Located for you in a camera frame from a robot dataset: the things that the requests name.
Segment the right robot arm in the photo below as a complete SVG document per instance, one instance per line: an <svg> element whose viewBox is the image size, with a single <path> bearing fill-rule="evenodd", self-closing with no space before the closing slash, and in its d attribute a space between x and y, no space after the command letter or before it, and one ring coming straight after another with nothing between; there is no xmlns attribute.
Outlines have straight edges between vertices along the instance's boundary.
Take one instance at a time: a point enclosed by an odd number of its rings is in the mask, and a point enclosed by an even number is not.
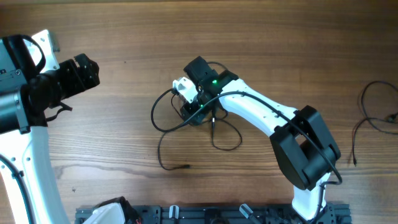
<svg viewBox="0 0 398 224"><path fill-rule="evenodd" d="M301 110L284 106L249 87L237 74L217 73L202 57L192 60L185 76L172 87L184 104L185 123L198 125L209 112L222 108L262 131L271 141L280 171L294 186L292 208L305 221L320 219L326 206L326 186L335 174L341 152L321 114L311 106Z"/></svg>

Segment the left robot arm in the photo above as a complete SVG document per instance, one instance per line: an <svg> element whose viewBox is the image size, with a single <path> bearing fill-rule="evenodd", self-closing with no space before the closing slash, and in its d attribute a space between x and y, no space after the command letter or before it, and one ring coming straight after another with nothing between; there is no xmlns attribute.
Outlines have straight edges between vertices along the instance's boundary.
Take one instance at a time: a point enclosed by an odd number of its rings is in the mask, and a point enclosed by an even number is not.
<svg viewBox="0 0 398 224"><path fill-rule="evenodd" d="M49 158L47 108L100 84L85 54L56 67L28 35L1 38L1 175L16 223L69 223Z"/></svg>

